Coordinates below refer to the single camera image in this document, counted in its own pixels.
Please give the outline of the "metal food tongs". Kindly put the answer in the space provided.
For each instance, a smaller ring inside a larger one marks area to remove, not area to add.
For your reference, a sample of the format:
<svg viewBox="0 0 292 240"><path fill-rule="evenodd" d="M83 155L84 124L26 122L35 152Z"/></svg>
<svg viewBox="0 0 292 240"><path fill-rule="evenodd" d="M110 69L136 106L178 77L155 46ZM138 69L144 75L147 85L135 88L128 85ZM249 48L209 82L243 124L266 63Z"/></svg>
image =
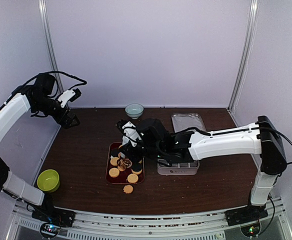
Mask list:
<svg viewBox="0 0 292 240"><path fill-rule="evenodd" d="M128 169L132 166L132 161L126 156L123 148L123 146L129 142L130 141L126 137L124 137L121 145L118 147L118 160L116 163L117 167L119 167L121 170Z"/></svg>

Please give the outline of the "white divided cookie tin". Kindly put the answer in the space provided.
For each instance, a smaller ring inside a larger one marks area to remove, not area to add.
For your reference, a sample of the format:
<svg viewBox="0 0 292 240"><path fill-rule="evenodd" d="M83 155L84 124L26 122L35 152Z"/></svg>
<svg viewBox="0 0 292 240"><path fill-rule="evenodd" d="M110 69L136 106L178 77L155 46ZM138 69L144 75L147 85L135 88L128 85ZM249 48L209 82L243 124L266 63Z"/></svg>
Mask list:
<svg viewBox="0 0 292 240"><path fill-rule="evenodd" d="M174 163L172 166L168 166L168 163L160 159L157 164L157 173L165 176L193 176L198 172L200 162L198 160L194 162Z"/></svg>

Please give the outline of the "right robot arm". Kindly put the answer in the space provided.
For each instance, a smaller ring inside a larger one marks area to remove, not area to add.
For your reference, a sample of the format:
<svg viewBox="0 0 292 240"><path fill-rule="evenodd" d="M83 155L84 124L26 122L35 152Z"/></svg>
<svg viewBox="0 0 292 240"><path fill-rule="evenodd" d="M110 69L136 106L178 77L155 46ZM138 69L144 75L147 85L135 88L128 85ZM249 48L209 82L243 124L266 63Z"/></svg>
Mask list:
<svg viewBox="0 0 292 240"><path fill-rule="evenodd" d="M197 127L170 133L159 119L147 118L134 125L120 120L120 151L133 164L142 158L158 160L162 165L192 163L203 159L250 154L259 155L261 165L250 192L249 205L242 210L245 220L254 220L267 202L277 176L287 168L283 141L267 116L248 125L206 132Z"/></svg>

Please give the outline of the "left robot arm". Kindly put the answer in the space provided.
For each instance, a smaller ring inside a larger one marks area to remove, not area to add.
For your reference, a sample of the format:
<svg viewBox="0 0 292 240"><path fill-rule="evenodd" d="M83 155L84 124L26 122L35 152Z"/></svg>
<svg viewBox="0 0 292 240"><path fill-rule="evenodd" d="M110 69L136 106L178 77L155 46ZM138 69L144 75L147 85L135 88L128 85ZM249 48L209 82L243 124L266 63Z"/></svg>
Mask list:
<svg viewBox="0 0 292 240"><path fill-rule="evenodd" d="M39 206L38 213L47 222L58 218L58 211L44 202L45 194L32 186L37 159L48 146L44 138L58 125L69 129L79 125L78 117L67 104L81 96L79 86L86 81L71 75L79 83L61 93L56 72L39 73L12 91L0 106L0 191Z"/></svg>

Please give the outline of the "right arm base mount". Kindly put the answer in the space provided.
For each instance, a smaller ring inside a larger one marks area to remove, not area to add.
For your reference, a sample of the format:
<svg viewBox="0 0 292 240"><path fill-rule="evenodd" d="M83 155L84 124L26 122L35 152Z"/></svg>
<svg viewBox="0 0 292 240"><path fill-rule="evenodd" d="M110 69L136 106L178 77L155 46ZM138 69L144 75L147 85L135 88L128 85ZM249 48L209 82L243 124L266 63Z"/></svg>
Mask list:
<svg viewBox="0 0 292 240"><path fill-rule="evenodd" d="M244 207L227 210L225 218L228 226L242 225L266 218L268 212L266 206L247 205Z"/></svg>

